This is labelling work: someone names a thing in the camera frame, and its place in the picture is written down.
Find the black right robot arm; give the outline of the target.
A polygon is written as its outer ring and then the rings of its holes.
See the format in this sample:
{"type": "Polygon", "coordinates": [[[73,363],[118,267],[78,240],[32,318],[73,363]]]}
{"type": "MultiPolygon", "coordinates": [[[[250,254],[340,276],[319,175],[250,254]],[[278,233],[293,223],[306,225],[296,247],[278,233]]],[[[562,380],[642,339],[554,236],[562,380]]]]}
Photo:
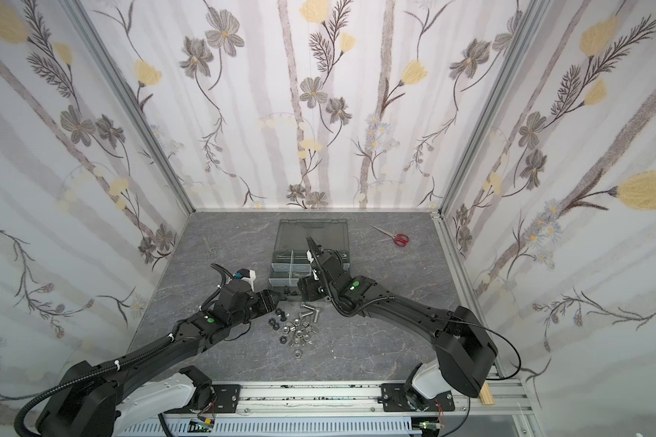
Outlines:
{"type": "Polygon", "coordinates": [[[493,378],[489,372],[499,355],[492,336],[470,309],[439,309],[393,293],[382,283],[365,276],[353,277],[344,269],[342,256],[325,249],[311,237],[307,260],[311,274],[300,280],[300,290],[328,298],[344,318],[361,316],[389,322],[426,340],[435,360],[419,364],[406,382],[391,394],[382,394],[384,406],[397,411],[427,411],[454,391],[477,398],[487,382],[506,381],[521,371],[521,356],[514,373],[493,378]]]}

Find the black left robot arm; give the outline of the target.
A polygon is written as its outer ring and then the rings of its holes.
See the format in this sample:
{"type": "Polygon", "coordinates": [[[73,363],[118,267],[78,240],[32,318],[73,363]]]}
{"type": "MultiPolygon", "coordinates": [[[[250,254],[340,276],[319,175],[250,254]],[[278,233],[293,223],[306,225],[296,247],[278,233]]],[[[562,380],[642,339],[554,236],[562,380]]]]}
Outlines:
{"type": "Polygon", "coordinates": [[[276,310],[274,291],[221,291],[171,332],[108,362],[80,362],[61,382],[38,393],[16,414],[19,436],[112,436],[124,414],[118,406],[134,391],[175,364],[227,340],[231,330],[276,310]]]}

